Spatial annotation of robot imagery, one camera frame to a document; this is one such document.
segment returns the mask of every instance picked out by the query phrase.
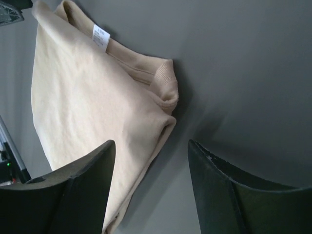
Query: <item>fabric fold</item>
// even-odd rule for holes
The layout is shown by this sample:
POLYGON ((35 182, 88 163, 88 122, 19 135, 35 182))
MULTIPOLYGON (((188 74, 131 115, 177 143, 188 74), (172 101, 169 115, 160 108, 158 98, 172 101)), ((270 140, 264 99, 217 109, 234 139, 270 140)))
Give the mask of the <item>fabric fold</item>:
POLYGON ((123 219, 131 196, 169 137, 178 101, 173 61, 92 41, 94 23, 72 1, 42 1, 32 81, 34 126, 52 170, 116 143, 103 233, 123 219))

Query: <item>gray wall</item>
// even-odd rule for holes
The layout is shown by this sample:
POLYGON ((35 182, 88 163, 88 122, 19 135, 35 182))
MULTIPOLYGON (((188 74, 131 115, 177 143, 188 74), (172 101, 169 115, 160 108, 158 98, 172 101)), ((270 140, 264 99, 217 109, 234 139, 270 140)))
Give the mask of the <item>gray wall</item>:
MULTIPOLYGON (((49 0, 54 9, 59 0, 49 0)), ((187 161, 194 138, 272 181, 312 185, 312 2, 78 0, 125 46, 173 58, 178 123, 117 234, 199 234, 187 161)), ((0 28, 0 114, 32 176, 49 171, 32 125, 36 22, 0 28)))

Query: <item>white tag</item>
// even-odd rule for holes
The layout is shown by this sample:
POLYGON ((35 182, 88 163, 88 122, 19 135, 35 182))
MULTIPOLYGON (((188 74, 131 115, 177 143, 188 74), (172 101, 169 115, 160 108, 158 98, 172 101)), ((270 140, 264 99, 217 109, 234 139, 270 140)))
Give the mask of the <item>white tag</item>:
POLYGON ((103 29, 98 27, 96 24, 93 27, 93 34, 92 34, 92 40, 101 48, 106 51, 106 48, 108 46, 109 39, 111 38, 111 35, 107 32, 105 32, 103 29))

